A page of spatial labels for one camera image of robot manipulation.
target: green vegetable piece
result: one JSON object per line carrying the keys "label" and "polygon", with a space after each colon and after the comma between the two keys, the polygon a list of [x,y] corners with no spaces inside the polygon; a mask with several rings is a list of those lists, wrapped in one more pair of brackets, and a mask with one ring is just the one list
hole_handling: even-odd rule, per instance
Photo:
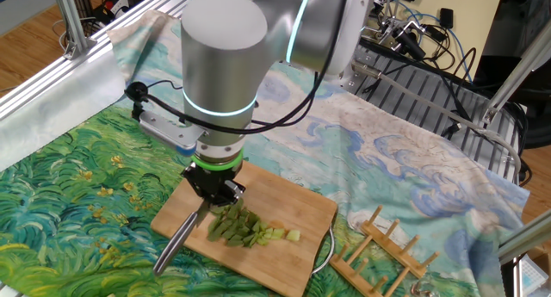
{"label": "green vegetable piece", "polygon": [[257,221],[257,223],[252,227],[253,232],[260,232],[260,222]]}
{"label": "green vegetable piece", "polygon": [[239,215],[238,222],[240,226],[245,226],[245,223],[247,222],[247,217],[243,214]]}
{"label": "green vegetable piece", "polygon": [[253,235],[253,234],[252,234],[252,235],[249,235],[249,236],[243,238],[243,243],[244,243],[245,245],[249,245],[249,243],[251,242],[251,240],[252,240],[253,238],[255,238],[255,235]]}
{"label": "green vegetable piece", "polygon": [[236,247],[236,246],[242,246],[243,240],[230,240],[227,242],[226,246],[229,247]]}
{"label": "green vegetable piece", "polygon": [[208,234],[208,241],[214,242],[218,240],[220,237],[222,237],[222,233],[226,231],[226,229],[229,227],[229,225],[224,221],[218,225],[216,229],[212,233]]}
{"label": "green vegetable piece", "polygon": [[232,229],[228,229],[224,233],[222,233],[222,237],[226,240],[233,238],[233,236],[235,236],[235,231],[233,231]]}
{"label": "green vegetable piece", "polygon": [[247,216],[249,216],[249,210],[247,210],[246,207],[244,207],[243,210],[241,210],[241,213],[239,214],[239,218],[241,218],[242,216],[245,217],[245,218],[247,218]]}
{"label": "green vegetable piece", "polygon": [[239,236],[243,236],[243,237],[246,237],[249,235],[249,232],[251,231],[251,229],[247,228],[246,226],[243,226],[241,228],[239,228],[237,234]]}
{"label": "green vegetable piece", "polygon": [[259,238],[257,240],[257,243],[260,244],[261,246],[266,246],[268,245],[268,240],[266,240],[265,238]]}
{"label": "green vegetable piece", "polygon": [[243,205],[245,204],[245,201],[243,200],[243,198],[240,198],[236,203],[235,203],[235,207],[238,208],[239,211],[241,211],[241,209],[243,208]]}
{"label": "green vegetable piece", "polygon": [[249,212],[249,219],[247,220],[247,227],[252,229],[252,227],[260,220],[258,215],[254,214],[253,212]]}
{"label": "green vegetable piece", "polygon": [[285,229],[283,229],[283,228],[274,229],[274,231],[272,232],[271,239],[272,240],[279,240],[279,239],[283,238],[284,234],[285,234]]}
{"label": "green vegetable piece", "polygon": [[290,231],[287,234],[287,240],[299,241],[300,240],[300,231],[297,231],[297,230]]}
{"label": "green vegetable piece", "polygon": [[216,219],[214,219],[208,226],[208,233],[214,232],[214,230],[218,227],[221,221],[222,221],[221,217],[217,216]]}
{"label": "green vegetable piece", "polygon": [[226,207],[213,207],[210,213],[220,215],[226,212]]}
{"label": "green vegetable piece", "polygon": [[227,212],[226,217],[228,219],[236,220],[239,216],[239,208],[237,205],[230,207],[230,210]]}
{"label": "green vegetable piece", "polygon": [[258,240],[258,234],[255,233],[254,236],[252,237],[252,240],[249,242],[249,247],[252,247]]}
{"label": "green vegetable piece", "polygon": [[243,237],[235,235],[230,239],[230,241],[243,241]]}

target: green led ring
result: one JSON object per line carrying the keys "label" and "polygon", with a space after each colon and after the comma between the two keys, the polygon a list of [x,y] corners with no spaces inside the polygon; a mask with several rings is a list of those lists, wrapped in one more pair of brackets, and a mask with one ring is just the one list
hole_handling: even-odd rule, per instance
{"label": "green led ring", "polygon": [[243,160],[243,150],[239,152],[239,155],[233,159],[231,162],[227,164],[209,164],[202,160],[200,160],[196,155],[191,157],[191,160],[193,160],[194,163],[196,163],[198,166],[203,168],[204,170],[210,170],[210,171],[223,171],[223,170],[229,170],[238,164],[241,164],[241,161]]}

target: printed fabric tablecloth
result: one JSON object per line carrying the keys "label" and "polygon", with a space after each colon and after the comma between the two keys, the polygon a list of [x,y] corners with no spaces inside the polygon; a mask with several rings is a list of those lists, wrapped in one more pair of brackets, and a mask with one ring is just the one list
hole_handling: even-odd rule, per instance
{"label": "printed fabric tablecloth", "polygon": [[[109,36],[129,83],[181,83],[177,19],[149,11]],[[312,83],[311,73],[275,64],[260,87],[255,119],[286,114]],[[169,84],[151,91],[183,108],[182,92]],[[31,297],[274,295],[187,249],[153,276],[168,240],[150,223],[189,160],[144,135],[130,112],[123,98],[0,172],[0,281]],[[412,249],[417,260],[441,252],[422,279],[425,287],[442,297],[505,295],[496,250],[522,225],[529,193],[446,139],[322,84],[300,124],[249,136],[245,160],[336,201],[337,251],[363,241],[359,225],[382,204],[375,224],[385,231],[400,219],[392,239],[402,246],[420,235]],[[328,250],[326,240],[318,263]],[[368,281],[388,276],[385,292],[402,267],[375,243],[363,257]],[[409,293],[415,282],[408,275],[393,296]],[[360,294],[327,267],[305,295]]]}

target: gray cylindrical joint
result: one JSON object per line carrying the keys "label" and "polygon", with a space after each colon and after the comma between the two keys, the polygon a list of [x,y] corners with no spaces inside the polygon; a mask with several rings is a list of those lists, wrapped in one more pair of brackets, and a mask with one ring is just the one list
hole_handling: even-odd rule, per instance
{"label": "gray cylindrical joint", "polygon": [[[271,65],[267,32],[266,18],[251,0],[189,0],[182,14],[185,113],[224,127],[247,127]],[[242,138],[209,130],[200,141],[222,146]]]}

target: wooden cutting board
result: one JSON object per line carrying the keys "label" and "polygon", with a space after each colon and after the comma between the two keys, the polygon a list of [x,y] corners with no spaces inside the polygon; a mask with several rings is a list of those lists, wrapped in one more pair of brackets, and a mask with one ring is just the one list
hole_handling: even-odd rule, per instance
{"label": "wooden cutting board", "polygon": [[[279,220],[286,229],[300,230],[300,241],[273,240],[266,246],[226,247],[209,242],[208,214],[185,246],[286,296],[302,296],[321,241],[337,212],[337,204],[279,176],[244,162],[236,177],[243,184],[245,206],[262,221]],[[170,238],[201,204],[187,181],[182,181],[152,222],[152,229]]]}

